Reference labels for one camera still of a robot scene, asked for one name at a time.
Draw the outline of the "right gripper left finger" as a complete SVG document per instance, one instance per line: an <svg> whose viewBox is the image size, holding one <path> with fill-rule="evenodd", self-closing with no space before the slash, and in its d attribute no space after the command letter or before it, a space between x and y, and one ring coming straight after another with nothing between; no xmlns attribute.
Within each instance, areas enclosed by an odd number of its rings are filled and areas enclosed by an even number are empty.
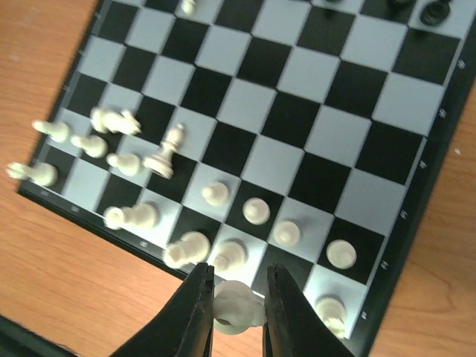
<svg viewBox="0 0 476 357"><path fill-rule="evenodd" d="M161 311L113 356L210 356L214 268L199 263Z"/></svg>

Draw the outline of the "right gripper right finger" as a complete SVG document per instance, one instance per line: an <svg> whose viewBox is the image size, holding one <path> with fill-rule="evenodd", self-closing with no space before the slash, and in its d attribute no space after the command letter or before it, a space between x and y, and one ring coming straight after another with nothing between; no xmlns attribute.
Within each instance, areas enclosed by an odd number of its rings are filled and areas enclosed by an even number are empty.
<svg viewBox="0 0 476 357"><path fill-rule="evenodd" d="M351 356L316 315L288 269L267 268L263 355L273 357Z"/></svg>

